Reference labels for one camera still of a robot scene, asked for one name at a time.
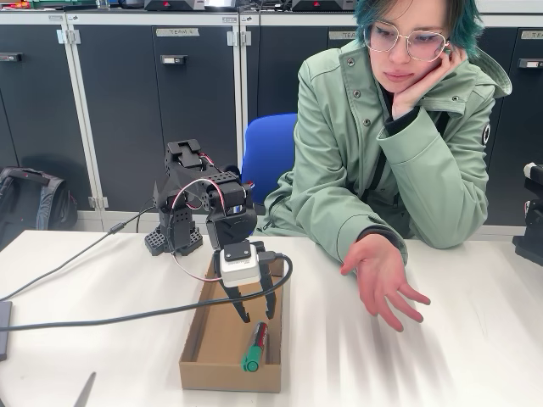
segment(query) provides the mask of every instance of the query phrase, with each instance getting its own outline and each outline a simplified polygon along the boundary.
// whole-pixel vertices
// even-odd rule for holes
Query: black backpack
[[[25,230],[69,230],[76,222],[77,202],[65,180],[32,168],[0,172],[0,250]]]

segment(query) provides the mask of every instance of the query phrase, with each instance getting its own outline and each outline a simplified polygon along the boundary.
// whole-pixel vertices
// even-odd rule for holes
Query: eye
[[[441,42],[443,39],[436,34],[418,34],[415,36],[414,42],[419,44],[431,44],[434,42]]]
[[[392,31],[389,31],[389,30],[385,30],[383,28],[379,28],[379,27],[375,27],[377,33],[380,35],[380,36],[393,36],[394,34],[392,33]]]

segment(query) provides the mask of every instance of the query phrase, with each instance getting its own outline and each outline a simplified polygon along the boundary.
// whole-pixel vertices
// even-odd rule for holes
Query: label on cabinet
[[[354,40],[356,31],[330,31],[328,37],[331,40]]]
[[[200,36],[198,28],[157,28],[156,36]]]
[[[523,31],[520,37],[523,40],[543,40],[543,31]]]

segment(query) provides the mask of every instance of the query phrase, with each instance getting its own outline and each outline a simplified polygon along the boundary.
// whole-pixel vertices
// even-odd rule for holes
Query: cardboard box
[[[274,284],[283,275],[283,261],[270,264]],[[213,265],[207,278],[214,276]],[[261,290],[260,284],[241,286],[242,295]],[[279,393],[281,391],[281,336],[283,328],[283,287],[275,291],[277,304],[272,320],[266,317],[266,299],[245,301],[251,322],[246,324],[232,304],[196,309],[188,332],[179,369],[184,389]],[[199,301],[225,298],[216,282],[206,282]],[[243,371],[241,361],[259,321],[268,324],[266,349],[256,372]]]

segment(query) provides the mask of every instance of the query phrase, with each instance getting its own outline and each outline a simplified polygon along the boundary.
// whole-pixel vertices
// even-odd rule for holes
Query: jacket sleeve
[[[293,191],[289,203],[296,224],[309,238],[343,261],[349,246],[363,233],[381,233],[401,251],[406,262],[401,236],[347,188],[347,169],[313,92],[306,63],[299,71],[294,144]]]
[[[478,107],[466,112],[447,142],[424,108],[402,131],[378,138],[411,216],[411,230],[434,248],[464,242],[487,218],[482,134],[495,100],[475,92],[472,98]]]

